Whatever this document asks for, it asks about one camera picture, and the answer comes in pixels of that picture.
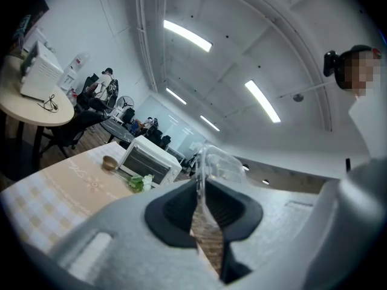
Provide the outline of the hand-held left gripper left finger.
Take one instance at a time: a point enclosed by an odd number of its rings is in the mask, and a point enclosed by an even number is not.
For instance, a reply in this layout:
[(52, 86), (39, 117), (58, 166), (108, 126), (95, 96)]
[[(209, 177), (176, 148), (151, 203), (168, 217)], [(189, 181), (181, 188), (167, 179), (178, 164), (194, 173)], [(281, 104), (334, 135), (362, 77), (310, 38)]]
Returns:
[(221, 289), (196, 248), (176, 248), (154, 236), (146, 206), (184, 184), (175, 182), (103, 207), (50, 251), (59, 289)]

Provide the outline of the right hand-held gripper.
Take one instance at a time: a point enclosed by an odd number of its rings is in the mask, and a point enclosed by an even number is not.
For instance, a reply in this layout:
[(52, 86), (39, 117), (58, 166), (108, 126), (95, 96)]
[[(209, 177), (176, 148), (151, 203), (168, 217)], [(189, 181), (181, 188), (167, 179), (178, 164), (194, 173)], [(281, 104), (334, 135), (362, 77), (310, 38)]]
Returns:
[(319, 202), (290, 257), (290, 289), (333, 289), (359, 266), (386, 224), (386, 160), (353, 169)]

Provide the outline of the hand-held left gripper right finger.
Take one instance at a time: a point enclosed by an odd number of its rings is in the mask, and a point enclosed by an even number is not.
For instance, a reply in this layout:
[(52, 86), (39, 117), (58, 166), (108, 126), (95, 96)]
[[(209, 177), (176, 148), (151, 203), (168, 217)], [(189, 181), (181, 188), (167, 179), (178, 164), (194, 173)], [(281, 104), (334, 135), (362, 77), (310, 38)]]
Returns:
[(206, 180), (206, 205), (223, 232), (223, 274), (206, 289), (306, 289), (314, 256), (308, 220), (319, 195)]

